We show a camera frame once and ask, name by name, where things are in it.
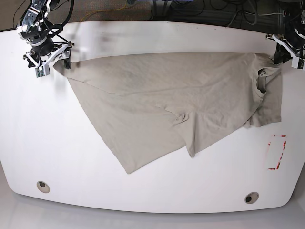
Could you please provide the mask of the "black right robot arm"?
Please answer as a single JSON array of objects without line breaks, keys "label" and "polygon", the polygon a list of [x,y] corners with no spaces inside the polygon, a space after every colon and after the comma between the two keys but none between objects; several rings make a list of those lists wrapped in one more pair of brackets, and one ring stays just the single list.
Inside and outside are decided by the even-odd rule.
[{"label": "black right robot arm", "polygon": [[64,68],[71,68],[73,42],[60,36],[72,16],[74,1],[65,20],[60,24],[48,21],[47,16],[59,8],[58,0],[32,0],[16,26],[20,38],[26,40],[31,50],[24,54],[28,67],[34,68],[37,77],[50,73],[49,64],[55,59],[63,61]]}]

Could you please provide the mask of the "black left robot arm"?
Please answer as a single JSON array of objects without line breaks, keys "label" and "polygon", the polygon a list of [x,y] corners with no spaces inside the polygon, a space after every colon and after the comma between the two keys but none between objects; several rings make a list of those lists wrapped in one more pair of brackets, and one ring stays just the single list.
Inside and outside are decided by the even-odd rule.
[{"label": "black left robot arm", "polygon": [[274,63],[292,61],[292,67],[305,69],[305,2],[303,0],[279,0],[283,9],[284,33],[274,34],[276,51]]}]

